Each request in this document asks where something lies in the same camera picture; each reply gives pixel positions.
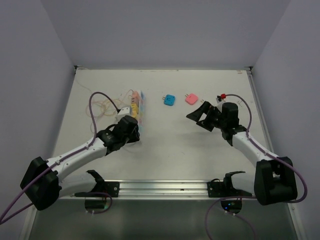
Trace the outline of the pink plug adapter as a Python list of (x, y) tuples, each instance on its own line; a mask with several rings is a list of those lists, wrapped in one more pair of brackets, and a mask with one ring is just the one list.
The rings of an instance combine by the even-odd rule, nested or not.
[(199, 100), (199, 97), (194, 93), (185, 95), (185, 102), (191, 106), (194, 105), (198, 100)]

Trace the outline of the blue plug adapter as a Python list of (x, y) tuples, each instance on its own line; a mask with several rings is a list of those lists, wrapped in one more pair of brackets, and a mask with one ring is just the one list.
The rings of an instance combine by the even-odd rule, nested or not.
[(176, 97), (174, 95), (167, 94), (162, 97), (162, 100), (164, 105), (172, 107), (175, 104)]

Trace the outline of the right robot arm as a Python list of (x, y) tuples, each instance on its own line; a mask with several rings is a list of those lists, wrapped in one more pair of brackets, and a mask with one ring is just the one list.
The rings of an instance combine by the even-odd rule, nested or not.
[(263, 206), (296, 200), (298, 190), (292, 161), (254, 143), (254, 138), (239, 123), (238, 113), (235, 103), (221, 102), (213, 106), (205, 101), (186, 116), (210, 132), (215, 128), (219, 129), (223, 139), (255, 167), (253, 175), (245, 171), (228, 172), (222, 182), (210, 181), (208, 187), (223, 191), (224, 196), (232, 197), (237, 193), (254, 195)]

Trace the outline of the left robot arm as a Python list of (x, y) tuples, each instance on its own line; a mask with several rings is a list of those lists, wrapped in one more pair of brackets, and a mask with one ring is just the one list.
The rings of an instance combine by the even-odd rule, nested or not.
[(47, 160), (41, 157), (33, 159), (20, 187), (39, 211), (49, 208), (67, 195), (84, 193), (87, 196), (99, 196), (103, 193), (104, 184), (96, 171), (88, 170), (79, 178), (72, 178), (70, 174), (96, 159), (118, 151), (127, 143), (139, 140), (138, 121), (126, 115), (72, 151)]

